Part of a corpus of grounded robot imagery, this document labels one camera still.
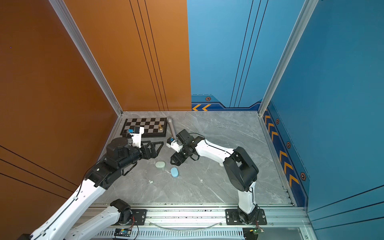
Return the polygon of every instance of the metal cylinder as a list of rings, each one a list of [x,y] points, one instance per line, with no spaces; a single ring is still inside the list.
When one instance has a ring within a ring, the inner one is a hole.
[[[170,133],[172,134],[172,138],[173,139],[177,139],[175,128],[173,127],[173,120],[172,120],[172,118],[168,118],[167,122],[168,122],[168,125],[169,125]]]

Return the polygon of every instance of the chessboard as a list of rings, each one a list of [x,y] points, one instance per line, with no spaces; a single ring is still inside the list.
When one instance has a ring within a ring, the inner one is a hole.
[[[141,137],[165,137],[167,134],[167,118],[128,118],[125,119],[120,135],[131,138],[128,130],[135,126],[144,127]]]

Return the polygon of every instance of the aluminum frame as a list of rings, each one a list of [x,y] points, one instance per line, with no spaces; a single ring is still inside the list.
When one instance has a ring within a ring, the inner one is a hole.
[[[49,0],[117,116],[123,110],[63,0]]]
[[[104,207],[91,207],[76,222],[82,224],[96,216]],[[311,228],[311,222],[302,207],[262,207],[268,224],[263,228],[303,227]],[[226,209],[236,207],[132,207],[132,209],[147,209],[145,228],[231,228],[244,225],[226,225]],[[109,228],[121,228],[112,225]]]
[[[273,162],[275,163],[275,166],[276,166],[276,169],[277,169],[277,173],[279,174],[280,180],[283,183],[283,187],[287,190],[288,195],[289,195],[293,205],[297,206],[295,197],[293,196],[291,187],[289,186],[289,183],[288,183],[288,180],[287,180],[287,178],[285,176],[284,170],[281,167],[279,156],[277,156],[277,153],[275,151],[275,147],[273,145],[273,142],[272,142],[271,138],[269,137],[269,133],[268,133],[268,130],[266,128],[266,125],[264,124],[262,116],[259,116],[258,119],[259,119],[260,125],[262,126],[263,133],[264,133],[266,142],[267,142],[268,147],[269,147],[269,151],[271,152],[271,155],[272,155],[272,158],[273,158]]]
[[[301,8],[299,17],[297,17],[296,23],[293,27],[291,35],[289,36],[288,42],[285,45],[283,54],[281,55],[280,61],[277,64],[276,70],[272,76],[272,79],[268,85],[268,88],[264,94],[263,100],[259,107],[259,116],[263,116],[264,112],[272,99],[273,94],[280,82],[281,77],[284,74],[285,69],[289,61],[291,60],[292,54],[295,51],[297,44],[300,41],[301,36],[312,16],[312,13],[319,0],[306,0]]]

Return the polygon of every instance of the orange wall panel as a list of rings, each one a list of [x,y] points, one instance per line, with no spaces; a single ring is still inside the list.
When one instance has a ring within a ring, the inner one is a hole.
[[[65,4],[124,111],[190,110],[186,0]]]
[[[0,145],[79,184],[117,116],[48,1],[0,18]]]
[[[147,0],[146,3],[169,110],[190,111],[187,1]]]
[[[0,72],[0,230],[17,239],[76,189],[117,116],[49,1],[0,2]]]

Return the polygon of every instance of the black mounting plate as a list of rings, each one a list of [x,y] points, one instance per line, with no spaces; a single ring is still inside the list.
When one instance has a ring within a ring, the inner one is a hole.
[[[147,210],[146,209],[131,209],[133,216],[135,217],[135,224],[138,226],[143,226],[145,219],[147,218]],[[131,226],[132,219],[130,219],[125,226]]]
[[[239,212],[237,209],[226,209],[225,210],[225,218],[227,220],[227,225],[242,225],[243,224],[240,221]],[[257,209],[256,210],[256,219],[250,225],[256,225],[256,221],[257,221],[258,225],[267,225],[265,212],[263,209]]]

